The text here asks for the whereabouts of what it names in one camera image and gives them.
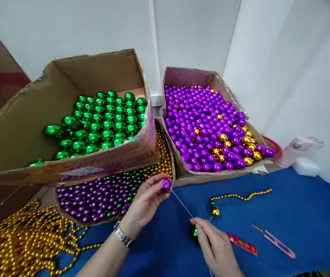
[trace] blue tablecloth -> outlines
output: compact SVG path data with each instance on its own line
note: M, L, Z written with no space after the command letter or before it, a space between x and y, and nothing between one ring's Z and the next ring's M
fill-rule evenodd
M273 191L254 196L249 202L235 197L217 200L221 216L211 221L220 230L257 247L259 256L255 257L233 246L246 277L292 276L330 268L330 184L321 178L299 176L285 169L266 176L248 175L174 191L194 217L209 219L212 196L234 193L246 197L268 188ZM209 276L201 249L189 237L189 218L172 194L134 243L120 276ZM260 235L251 225L254 221L294 251L297 258L291 259ZM113 225L114 222L91 227L81 245L103 242ZM95 251L82 252L64 276L74 276ZM61 267L71 260L69 255L63 255ZM47 276L47 271L40 275Z

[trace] woman's left hand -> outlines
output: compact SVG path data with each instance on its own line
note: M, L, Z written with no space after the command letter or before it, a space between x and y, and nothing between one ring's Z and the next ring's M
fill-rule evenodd
M131 240L136 239L142 227L150 222L160 203L169 198L172 189L165 194L160 192L162 180L167 177L167 173L158 174L140 185L132 204L120 221L120 229Z

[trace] pink scissors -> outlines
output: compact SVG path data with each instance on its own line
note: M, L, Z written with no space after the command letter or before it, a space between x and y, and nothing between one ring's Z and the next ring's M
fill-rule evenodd
M272 244L274 244L276 247L278 247L280 250L282 250L284 253L286 253L289 257L292 259L296 258L296 254L290 250L287 246L282 244L276 237L274 237L271 233L266 231L262 227L257 227L255 225L252 225L260 234L262 234L267 240L269 240Z

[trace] metal watch band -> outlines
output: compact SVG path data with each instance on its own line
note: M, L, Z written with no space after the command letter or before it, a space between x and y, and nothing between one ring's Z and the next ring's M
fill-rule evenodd
M115 235L118 237L118 239L124 243L124 245L126 247L129 248L129 244L132 242L132 240L130 238L128 238L126 235L124 235L124 233L120 230L119 227L119 222L120 220L115 224L114 226L114 230L115 230Z

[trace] white foam block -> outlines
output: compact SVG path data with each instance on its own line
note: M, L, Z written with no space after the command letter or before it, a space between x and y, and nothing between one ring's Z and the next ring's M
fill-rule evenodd
M298 175L315 177L320 172L320 168L310 158L306 157L298 158L292 167Z

